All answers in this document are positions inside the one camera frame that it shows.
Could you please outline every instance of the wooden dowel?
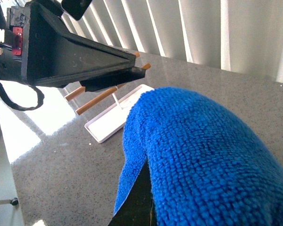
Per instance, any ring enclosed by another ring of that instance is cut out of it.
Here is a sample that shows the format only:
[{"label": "wooden dowel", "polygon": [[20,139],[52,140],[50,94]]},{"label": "wooden dowel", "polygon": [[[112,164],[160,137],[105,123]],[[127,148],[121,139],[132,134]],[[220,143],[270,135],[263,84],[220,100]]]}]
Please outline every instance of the wooden dowel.
[{"label": "wooden dowel", "polygon": [[139,58],[141,56],[139,52],[135,52],[134,55],[136,55],[136,58]]},{"label": "wooden dowel", "polygon": [[[151,68],[150,64],[146,64],[143,67],[141,67],[143,69],[148,70],[149,68]],[[122,88],[124,84],[118,85],[117,88],[116,87],[112,87],[110,89],[107,89],[105,92],[103,92],[102,94],[98,95],[96,98],[94,98],[93,100],[89,101],[88,103],[86,103],[85,105],[83,105],[82,107],[78,108],[75,112],[78,115],[83,114],[84,112],[86,112],[88,109],[92,108],[93,106],[95,106],[96,104],[98,104],[100,101],[102,101],[103,99],[107,98],[108,96],[110,96],[111,94],[113,94],[115,91],[117,91],[118,89]]]},{"label": "wooden dowel", "polygon": [[69,93],[68,95],[65,96],[65,99],[67,101],[71,101],[72,99],[76,98],[78,95],[82,94],[85,92],[85,87],[81,86],[77,88],[75,91]]}]

